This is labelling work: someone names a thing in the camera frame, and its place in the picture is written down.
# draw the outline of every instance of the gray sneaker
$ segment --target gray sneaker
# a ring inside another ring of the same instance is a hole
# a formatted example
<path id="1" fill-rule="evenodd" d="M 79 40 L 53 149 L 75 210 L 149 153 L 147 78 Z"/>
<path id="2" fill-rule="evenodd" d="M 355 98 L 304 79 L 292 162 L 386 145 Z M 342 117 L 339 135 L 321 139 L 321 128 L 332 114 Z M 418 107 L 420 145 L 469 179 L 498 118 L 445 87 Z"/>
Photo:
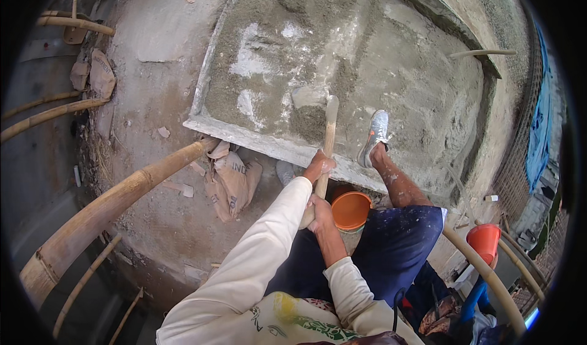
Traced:
<path id="1" fill-rule="evenodd" d="M 387 138 L 387 122 L 389 121 L 389 116 L 387 112 L 380 109 L 373 114 L 371 117 L 371 128 L 369 129 L 369 136 L 367 137 L 367 142 L 359 151 L 357 155 L 357 162 L 363 168 L 372 168 L 373 164 L 371 164 L 371 158 L 369 155 L 371 151 L 377 145 L 377 143 L 383 143 L 385 145 L 385 151 L 389 150 L 387 146 L 387 142 L 389 139 Z"/>
<path id="2" fill-rule="evenodd" d="M 275 171 L 277 172 L 277 177 L 279 177 L 283 187 L 290 184 L 295 178 L 294 166 L 286 161 L 278 160 L 275 165 Z"/>

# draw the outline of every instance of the white sleeve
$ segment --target white sleeve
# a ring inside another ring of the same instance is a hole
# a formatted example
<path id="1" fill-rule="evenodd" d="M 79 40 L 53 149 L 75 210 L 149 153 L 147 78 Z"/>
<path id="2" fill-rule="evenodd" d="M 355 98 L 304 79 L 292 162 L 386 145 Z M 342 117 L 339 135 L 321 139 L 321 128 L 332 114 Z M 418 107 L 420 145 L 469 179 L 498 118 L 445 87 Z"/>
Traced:
<path id="1" fill-rule="evenodd" d="M 373 293 L 350 257 L 324 270 L 341 326 L 370 336 L 393 330 L 393 309 Z M 396 333 L 408 344 L 423 344 L 414 331 L 398 318 Z"/>
<path id="2" fill-rule="evenodd" d="M 176 304 L 157 331 L 165 340 L 229 314 L 241 314 L 257 304 L 290 255 L 312 183 L 292 180 L 267 211 L 238 241 L 218 271 L 198 290 Z"/>

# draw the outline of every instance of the sand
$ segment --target sand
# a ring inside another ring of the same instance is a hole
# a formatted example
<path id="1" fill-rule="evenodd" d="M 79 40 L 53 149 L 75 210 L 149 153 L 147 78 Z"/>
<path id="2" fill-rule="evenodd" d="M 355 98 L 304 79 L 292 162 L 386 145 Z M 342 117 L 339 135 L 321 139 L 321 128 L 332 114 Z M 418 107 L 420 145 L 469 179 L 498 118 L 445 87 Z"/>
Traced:
<path id="1" fill-rule="evenodd" d="M 323 110 L 290 92 L 327 84 L 340 100 L 334 152 L 354 159 L 371 114 L 390 114 L 389 155 L 429 194 L 454 187 L 471 152 L 483 75 L 467 50 L 401 0 L 239 0 L 216 47 L 204 114 L 319 147 Z"/>

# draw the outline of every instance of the blue tarp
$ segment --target blue tarp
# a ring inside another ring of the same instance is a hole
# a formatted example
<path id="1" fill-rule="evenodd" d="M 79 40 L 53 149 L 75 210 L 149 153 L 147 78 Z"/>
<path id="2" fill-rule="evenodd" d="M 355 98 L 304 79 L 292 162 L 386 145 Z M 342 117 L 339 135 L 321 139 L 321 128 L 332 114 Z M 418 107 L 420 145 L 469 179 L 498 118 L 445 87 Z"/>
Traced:
<path id="1" fill-rule="evenodd" d="M 526 154 L 526 177 L 530 184 L 530 193 L 536 188 L 536 184 L 544 172 L 548 163 L 548 150 L 550 148 L 550 133 L 552 128 L 552 106 L 551 106 L 551 79 L 552 73 L 548 65 L 547 48 L 544 43 L 544 36 L 537 25 L 542 53 L 542 82 L 538 102 L 532 118 L 530 127 L 530 141 L 528 142 L 528 153 Z"/>

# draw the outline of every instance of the blue shorts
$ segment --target blue shorts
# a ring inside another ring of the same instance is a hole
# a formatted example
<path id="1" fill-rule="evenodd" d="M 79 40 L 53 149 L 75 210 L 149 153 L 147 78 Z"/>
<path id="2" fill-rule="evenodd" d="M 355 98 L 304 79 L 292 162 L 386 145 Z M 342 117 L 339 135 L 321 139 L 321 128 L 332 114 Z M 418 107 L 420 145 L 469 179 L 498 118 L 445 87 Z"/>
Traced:
<path id="1" fill-rule="evenodd" d="M 410 287 L 426 261 L 444 226 L 443 212 L 435 206 L 406 206 L 371 210 L 352 260 L 369 285 L 375 299 L 393 298 Z M 265 295 L 284 291 L 296 298 L 314 298 L 332 303 L 326 269 L 314 233 L 297 232 L 290 256 L 277 269 Z"/>

